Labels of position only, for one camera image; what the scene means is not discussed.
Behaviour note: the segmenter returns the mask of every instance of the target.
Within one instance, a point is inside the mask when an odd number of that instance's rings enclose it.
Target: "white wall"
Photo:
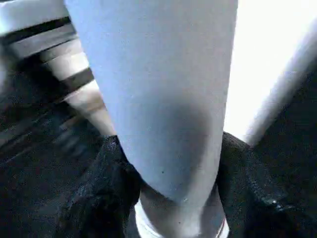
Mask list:
[[[317,54],[316,0],[240,0],[224,130],[256,143]]]

